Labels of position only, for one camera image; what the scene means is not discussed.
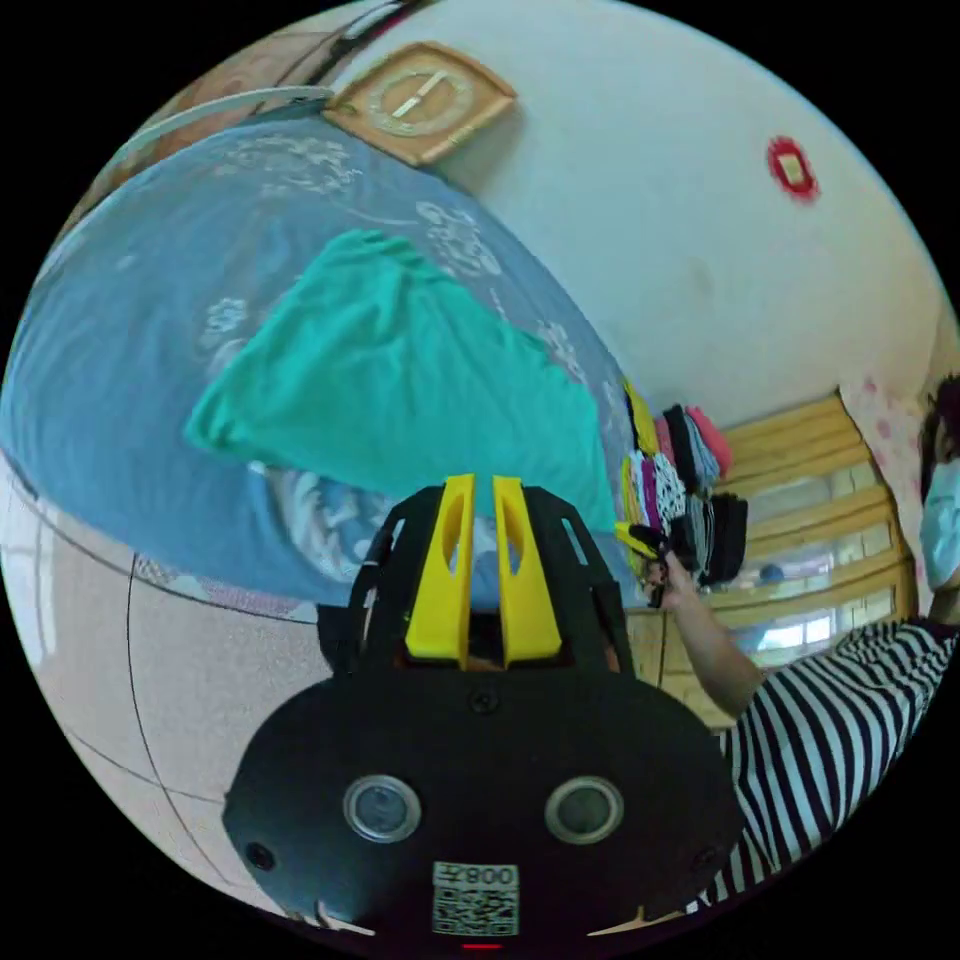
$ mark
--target dark hair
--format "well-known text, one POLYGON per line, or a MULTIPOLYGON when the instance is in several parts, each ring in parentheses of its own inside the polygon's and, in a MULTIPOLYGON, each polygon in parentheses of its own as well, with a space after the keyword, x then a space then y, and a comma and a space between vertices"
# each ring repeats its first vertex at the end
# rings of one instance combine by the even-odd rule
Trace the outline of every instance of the dark hair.
POLYGON ((920 499, 925 502, 936 463, 937 428, 943 421, 947 436, 960 447, 960 374, 940 381, 936 395, 927 397, 929 411, 920 431, 920 499))

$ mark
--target qr code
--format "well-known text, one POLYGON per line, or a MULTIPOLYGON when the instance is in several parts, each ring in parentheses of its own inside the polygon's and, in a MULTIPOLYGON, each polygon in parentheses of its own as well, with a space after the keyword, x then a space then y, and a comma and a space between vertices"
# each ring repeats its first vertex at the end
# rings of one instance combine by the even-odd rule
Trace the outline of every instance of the qr code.
POLYGON ((518 890, 434 887, 433 932, 512 937, 519 932, 518 890))

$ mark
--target woman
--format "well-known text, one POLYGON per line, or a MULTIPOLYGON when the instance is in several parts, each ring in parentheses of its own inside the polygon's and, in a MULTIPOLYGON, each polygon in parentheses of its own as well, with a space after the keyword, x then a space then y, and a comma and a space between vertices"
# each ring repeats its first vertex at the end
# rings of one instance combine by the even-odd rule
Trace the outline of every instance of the woman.
POLYGON ((927 618, 854 631, 766 675, 735 645, 672 554, 663 606, 703 689, 737 723, 720 737, 746 827, 688 912, 795 863, 876 788, 923 718, 960 636, 960 377, 941 383, 922 438, 927 618))

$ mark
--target red decoration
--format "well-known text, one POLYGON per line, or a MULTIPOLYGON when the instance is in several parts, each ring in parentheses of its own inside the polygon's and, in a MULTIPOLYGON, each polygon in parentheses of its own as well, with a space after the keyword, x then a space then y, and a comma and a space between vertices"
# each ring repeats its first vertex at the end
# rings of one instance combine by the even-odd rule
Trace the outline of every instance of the red decoration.
POLYGON ((770 174, 798 203, 813 203, 820 185, 800 146, 789 137, 776 137, 767 147, 770 174))

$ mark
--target wall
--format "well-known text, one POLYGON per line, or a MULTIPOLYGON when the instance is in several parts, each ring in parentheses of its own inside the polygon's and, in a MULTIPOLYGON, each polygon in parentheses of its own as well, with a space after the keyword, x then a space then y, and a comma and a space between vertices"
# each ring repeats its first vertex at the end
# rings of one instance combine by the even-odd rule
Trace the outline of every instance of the wall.
POLYGON ((956 314, 945 302, 937 324, 930 366, 918 395, 921 404, 926 404, 927 395, 933 393, 949 373, 960 373, 960 325, 956 314))
POLYGON ((520 109, 443 172, 553 271, 654 404, 727 426, 871 367, 916 395, 943 297, 929 257, 864 158, 772 75, 609 0, 443 0, 340 84, 414 40, 517 89, 520 109), (768 172, 778 135, 810 157, 811 207, 768 172))

